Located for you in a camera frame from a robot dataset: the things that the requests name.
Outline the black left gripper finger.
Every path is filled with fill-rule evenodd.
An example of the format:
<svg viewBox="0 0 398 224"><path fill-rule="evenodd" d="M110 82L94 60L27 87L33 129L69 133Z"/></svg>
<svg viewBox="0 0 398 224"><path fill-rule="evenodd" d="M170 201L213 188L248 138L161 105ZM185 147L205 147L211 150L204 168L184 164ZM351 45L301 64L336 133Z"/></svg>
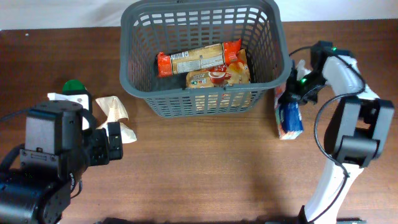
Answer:
<svg viewBox="0 0 398 224"><path fill-rule="evenodd" d="M120 160L123 158L123 143L121 138L120 122L108 123L109 134L109 160Z"/></svg>
<svg viewBox="0 0 398 224"><path fill-rule="evenodd" d="M47 93L49 100L63 100L72 101L74 103L81 104L82 107L88 110L90 113L92 110L92 97L87 90L70 90L64 91L63 93Z"/></svg>

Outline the blue toothpaste box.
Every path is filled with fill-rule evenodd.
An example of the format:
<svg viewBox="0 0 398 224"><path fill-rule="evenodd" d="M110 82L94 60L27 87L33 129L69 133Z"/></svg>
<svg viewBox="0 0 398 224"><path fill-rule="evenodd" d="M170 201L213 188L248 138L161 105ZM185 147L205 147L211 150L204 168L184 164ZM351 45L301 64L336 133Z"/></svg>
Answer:
<svg viewBox="0 0 398 224"><path fill-rule="evenodd" d="M303 133L298 103L279 103L286 84L274 88L274 111L280 140L293 140Z"/></svg>

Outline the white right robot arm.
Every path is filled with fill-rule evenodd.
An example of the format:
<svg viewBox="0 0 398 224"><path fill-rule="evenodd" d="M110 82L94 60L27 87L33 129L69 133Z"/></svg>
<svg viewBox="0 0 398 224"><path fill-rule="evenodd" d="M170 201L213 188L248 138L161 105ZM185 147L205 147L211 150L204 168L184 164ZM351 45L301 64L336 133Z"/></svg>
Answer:
<svg viewBox="0 0 398 224"><path fill-rule="evenodd" d="M287 83L275 91L278 128L301 127L299 105L317 103L318 92L330 86L334 97L318 111L313 133L326 157L315 193L295 218L274 223L339 223L337 214L356 178L383 152L394 117L394 105L382 100L360 75L349 50L331 42L309 46L312 71L292 68Z"/></svg>

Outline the yellow coffee sachet bag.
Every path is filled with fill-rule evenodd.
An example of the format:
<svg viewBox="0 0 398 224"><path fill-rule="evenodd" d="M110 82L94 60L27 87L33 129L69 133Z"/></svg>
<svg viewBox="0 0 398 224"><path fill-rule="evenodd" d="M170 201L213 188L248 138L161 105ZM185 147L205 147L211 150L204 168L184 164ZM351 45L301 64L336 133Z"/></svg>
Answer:
<svg viewBox="0 0 398 224"><path fill-rule="evenodd" d="M240 50L237 58L238 61L230 65L219 65L189 72L186 76L186 87L193 89L249 84L251 82L251 74L246 51L244 49Z"/></svg>

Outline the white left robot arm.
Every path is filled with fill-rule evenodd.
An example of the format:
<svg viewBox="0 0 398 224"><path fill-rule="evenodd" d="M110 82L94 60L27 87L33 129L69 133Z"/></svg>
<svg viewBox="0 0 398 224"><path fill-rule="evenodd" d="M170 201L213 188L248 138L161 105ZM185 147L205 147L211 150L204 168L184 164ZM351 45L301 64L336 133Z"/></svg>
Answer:
<svg viewBox="0 0 398 224"><path fill-rule="evenodd" d="M48 100L27 109L25 141L1 162L1 223L58 223L89 167L112 160L90 108Z"/></svg>

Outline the orange biscuit packet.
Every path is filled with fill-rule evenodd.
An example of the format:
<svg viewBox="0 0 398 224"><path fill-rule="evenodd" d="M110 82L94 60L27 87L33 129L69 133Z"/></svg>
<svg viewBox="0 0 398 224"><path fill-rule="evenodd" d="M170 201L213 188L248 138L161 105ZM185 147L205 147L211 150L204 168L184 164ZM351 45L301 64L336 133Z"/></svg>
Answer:
<svg viewBox="0 0 398 224"><path fill-rule="evenodd" d="M238 60L241 39L207 45L193 50L167 55L157 55L158 77L165 78L219 65L229 65Z"/></svg>

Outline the beige paper bag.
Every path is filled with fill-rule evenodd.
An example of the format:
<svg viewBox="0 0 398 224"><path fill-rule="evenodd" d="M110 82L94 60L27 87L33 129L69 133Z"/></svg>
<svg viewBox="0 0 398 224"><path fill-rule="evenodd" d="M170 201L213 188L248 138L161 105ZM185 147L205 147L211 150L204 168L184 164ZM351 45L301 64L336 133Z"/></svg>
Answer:
<svg viewBox="0 0 398 224"><path fill-rule="evenodd" d="M106 96L96 99L96 103L106 115L106 121L98 126L98 129L104 128L107 136L109 136L108 124L113 122L120 122L121 119L129 119L128 113L117 96ZM123 144L136 142L135 132L127 127L124 123L120 123L121 140Z"/></svg>

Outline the green lid beige jar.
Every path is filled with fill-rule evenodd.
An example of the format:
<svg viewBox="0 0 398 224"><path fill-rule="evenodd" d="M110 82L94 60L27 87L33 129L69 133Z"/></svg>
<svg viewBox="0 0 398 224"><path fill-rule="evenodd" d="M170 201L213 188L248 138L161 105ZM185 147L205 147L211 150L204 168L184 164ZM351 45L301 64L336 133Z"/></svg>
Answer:
<svg viewBox="0 0 398 224"><path fill-rule="evenodd" d="M78 90L85 90L86 87L85 85L79 81L79 80L69 80L67 81L63 88L62 91L66 92L66 91L78 91Z"/></svg>

